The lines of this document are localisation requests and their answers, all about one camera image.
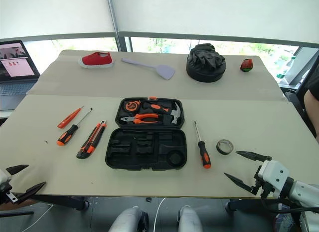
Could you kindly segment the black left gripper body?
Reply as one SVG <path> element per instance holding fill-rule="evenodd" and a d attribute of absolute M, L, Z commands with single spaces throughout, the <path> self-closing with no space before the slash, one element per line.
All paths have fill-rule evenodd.
<path fill-rule="evenodd" d="M 17 204 L 19 199 L 11 192 L 12 186 L 8 183 L 0 185 L 0 204 L 12 203 Z"/>

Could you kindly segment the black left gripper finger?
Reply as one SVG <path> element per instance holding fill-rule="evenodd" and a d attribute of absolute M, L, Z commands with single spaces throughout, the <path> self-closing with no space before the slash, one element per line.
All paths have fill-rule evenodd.
<path fill-rule="evenodd" d="M 10 174 L 10 175 L 15 175 L 17 173 L 19 173 L 20 171 L 24 170 L 25 168 L 27 168 L 29 165 L 17 165 L 17 166 L 12 166 L 12 167 L 8 167 L 6 168 L 6 171 Z"/>
<path fill-rule="evenodd" d="M 44 185 L 46 185 L 46 182 L 42 182 L 39 184 L 36 184 L 29 189 L 27 189 L 24 193 L 16 194 L 15 197 L 17 198 L 16 204 L 21 204 L 22 202 L 28 200 L 30 197 L 35 195 Z"/>

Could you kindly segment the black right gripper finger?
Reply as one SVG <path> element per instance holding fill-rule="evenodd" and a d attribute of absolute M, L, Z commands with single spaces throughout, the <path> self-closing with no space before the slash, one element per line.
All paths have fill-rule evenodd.
<path fill-rule="evenodd" d="M 253 191 L 253 187 L 252 186 L 248 186 L 246 185 L 241 179 L 230 175 L 228 173 L 224 173 L 224 175 L 229 178 L 234 184 L 236 184 L 237 186 L 241 187 L 242 189 L 248 191 L 248 192 L 252 192 Z"/>
<path fill-rule="evenodd" d="M 271 156 L 264 156 L 261 154 L 257 154 L 254 152 L 248 152 L 248 151 L 236 151 L 236 154 L 241 155 L 247 159 L 253 160 L 253 161 L 271 161 L 272 157 Z"/>

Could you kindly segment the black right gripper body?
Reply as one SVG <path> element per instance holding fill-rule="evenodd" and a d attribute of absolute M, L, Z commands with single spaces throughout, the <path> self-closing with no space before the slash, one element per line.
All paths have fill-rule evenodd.
<path fill-rule="evenodd" d="M 260 196 L 262 199 L 266 199 L 270 192 L 274 191 L 274 187 L 270 183 L 265 182 L 261 177 L 259 177 L 258 173 L 260 172 L 260 169 L 261 167 L 258 167 L 257 172 L 254 175 L 255 185 L 251 187 L 251 193 L 256 195 L 259 189 L 262 189 Z"/>

